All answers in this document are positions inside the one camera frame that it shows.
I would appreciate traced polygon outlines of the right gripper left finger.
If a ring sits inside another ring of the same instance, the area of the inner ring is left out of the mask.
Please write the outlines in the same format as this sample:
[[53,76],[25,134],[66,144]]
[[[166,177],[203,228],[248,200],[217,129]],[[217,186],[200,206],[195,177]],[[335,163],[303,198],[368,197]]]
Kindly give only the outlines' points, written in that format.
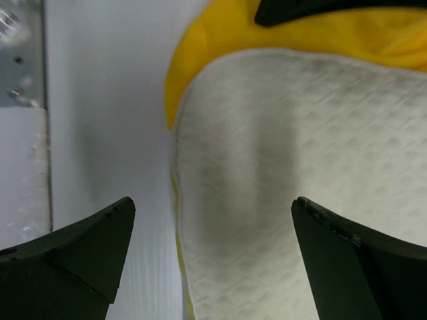
[[134,219],[134,202],[124,197],[1,250],[1,318],[105,319],[117,296]]

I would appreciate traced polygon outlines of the yellow pillowcase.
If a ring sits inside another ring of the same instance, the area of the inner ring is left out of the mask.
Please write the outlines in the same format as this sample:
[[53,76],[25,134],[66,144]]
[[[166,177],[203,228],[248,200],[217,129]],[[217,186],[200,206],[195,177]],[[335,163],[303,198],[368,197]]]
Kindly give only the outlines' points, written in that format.
[[165,78],[169,128],[193,78],[211,61],[234,51],[279,47],[426,71],[425,9],[353,9],[265,28],[254,22],[258,5],[258,1],[212,1],[188,27]]

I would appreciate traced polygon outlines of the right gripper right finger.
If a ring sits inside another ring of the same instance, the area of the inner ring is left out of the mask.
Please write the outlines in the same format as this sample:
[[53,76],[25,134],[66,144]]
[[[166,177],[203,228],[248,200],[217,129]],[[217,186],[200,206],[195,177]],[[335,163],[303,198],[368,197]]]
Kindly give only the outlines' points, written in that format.
[[292,219],[320,319],[425,319],[426,248],[305,198]]

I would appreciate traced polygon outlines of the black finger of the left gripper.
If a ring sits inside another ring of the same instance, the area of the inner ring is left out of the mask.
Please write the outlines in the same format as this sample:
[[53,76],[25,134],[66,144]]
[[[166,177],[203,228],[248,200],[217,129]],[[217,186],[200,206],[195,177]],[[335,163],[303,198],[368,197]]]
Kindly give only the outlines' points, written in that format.
[[275,27],[296,19],[353,9],[426,8],[425,0],[265,0],[260,1],[254,22],[262,27]]

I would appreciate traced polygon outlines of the cream white pillow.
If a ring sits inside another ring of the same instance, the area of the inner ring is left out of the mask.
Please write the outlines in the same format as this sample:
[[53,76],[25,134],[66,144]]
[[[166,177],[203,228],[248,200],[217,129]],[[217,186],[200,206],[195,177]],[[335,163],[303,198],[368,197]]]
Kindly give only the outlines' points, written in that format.
[[190,319],[316,319],[292,201],[426,244],[426,75],[247,50],[179,104],[171,160]]

